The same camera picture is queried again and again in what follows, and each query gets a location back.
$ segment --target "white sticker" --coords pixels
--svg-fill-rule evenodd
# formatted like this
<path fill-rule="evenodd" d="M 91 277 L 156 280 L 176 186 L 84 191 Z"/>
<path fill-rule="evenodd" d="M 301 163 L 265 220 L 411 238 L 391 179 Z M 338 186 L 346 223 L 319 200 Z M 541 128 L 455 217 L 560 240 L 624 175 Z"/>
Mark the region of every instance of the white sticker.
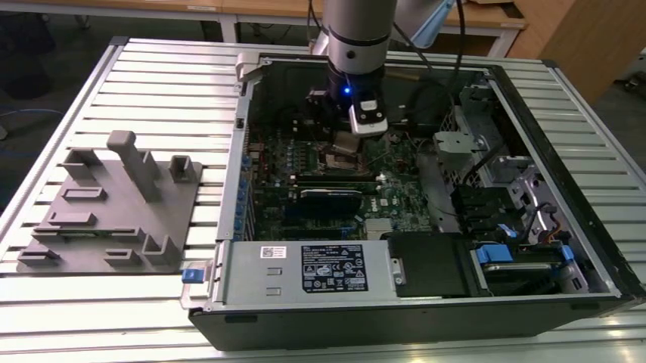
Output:
<path fill-rule="evenodd" d="M 215 11 L 215 6 L 187 6 L 188 10 Z"/>
<path fill-rule="evenodd" d="M 525 24 L 502 23 L 501 27 L 502 28 L 524 28 Z"/>
<path fill-rule="evenodd" d="M 261 258 L 262 259 L 286 259 L 287 247 L 286 246 L 261 247 Z"/>

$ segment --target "motherboard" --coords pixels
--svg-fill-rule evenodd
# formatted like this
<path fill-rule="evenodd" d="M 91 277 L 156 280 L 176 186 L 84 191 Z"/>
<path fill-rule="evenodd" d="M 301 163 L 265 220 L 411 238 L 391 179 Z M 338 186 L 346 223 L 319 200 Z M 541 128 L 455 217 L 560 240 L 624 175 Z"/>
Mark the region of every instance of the motherboard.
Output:
<path fill-rule="evenodd" d="M 281 129 L 251 132 L 255 240 L 374 240 L 431 231 L 417 152 L 425 140 L 393 131 L 358 140 L 302 140 Z"/>

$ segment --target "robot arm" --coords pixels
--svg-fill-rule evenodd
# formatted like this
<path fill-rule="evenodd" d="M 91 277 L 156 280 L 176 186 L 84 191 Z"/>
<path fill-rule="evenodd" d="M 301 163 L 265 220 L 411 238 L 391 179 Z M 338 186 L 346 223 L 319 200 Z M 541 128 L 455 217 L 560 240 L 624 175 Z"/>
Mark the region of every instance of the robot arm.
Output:
<path fill-rule="evenodd" d="M 387 131 L 382 94 L 393 22 L 401 19 L 415 44 L 429 46 L 455 0 L 329 0 L 325 26 L 329 46 L 329 94 L 347 110 L 357 137 Z"/>

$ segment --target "blue plastic clip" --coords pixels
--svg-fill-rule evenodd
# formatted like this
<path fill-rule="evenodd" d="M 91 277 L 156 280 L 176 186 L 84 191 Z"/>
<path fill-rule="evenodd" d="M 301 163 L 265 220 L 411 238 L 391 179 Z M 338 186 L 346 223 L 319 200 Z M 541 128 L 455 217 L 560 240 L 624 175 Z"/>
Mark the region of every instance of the blue plastic clip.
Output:
<path fill-rule="evenodd" d="M 509 237 L 511 237 L 511 238 L 518 237 L 518 233 L 516 233 L 516 231 L 511 228 L 509 228 L 507 225 L 499 224 L 498 226 L 505 231 L 505 233 L 507 234 Z"/>
<path fill-rule="evenodd" d="M 478 262 L 481 262 L 481 264 L 514 262 L 506 244 L 486 244 L 475 250 L 475 256 L 478 257 Z"/>
<path fill-rule="evenodd" d="M 566 262 L 574 261 L 574 252 L 570 246 L 561 246 L 561 254 Z"/>
<path fill-rule="evenodd" d="M 205 282 L 205 270 L 202 268 L 187 268 L 183 270 L 182 282 L 184 284 L 202 284 Z"/>

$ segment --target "barcode sticker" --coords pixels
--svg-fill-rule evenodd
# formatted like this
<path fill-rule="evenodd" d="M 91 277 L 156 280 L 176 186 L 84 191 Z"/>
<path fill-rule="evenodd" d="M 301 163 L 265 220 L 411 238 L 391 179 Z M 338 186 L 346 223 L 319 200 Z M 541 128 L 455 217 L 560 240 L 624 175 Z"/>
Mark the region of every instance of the barcode sticker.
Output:
<path fill-rule="evenodd" d="M 287 247 L 286 246 L 261 247 L 261 258 L 262 259 L 286 259 Z"/>
<path fill-rule="evenodd" d="M 215 11 L 215 6 L 187 6 L 188 10 Z"/>

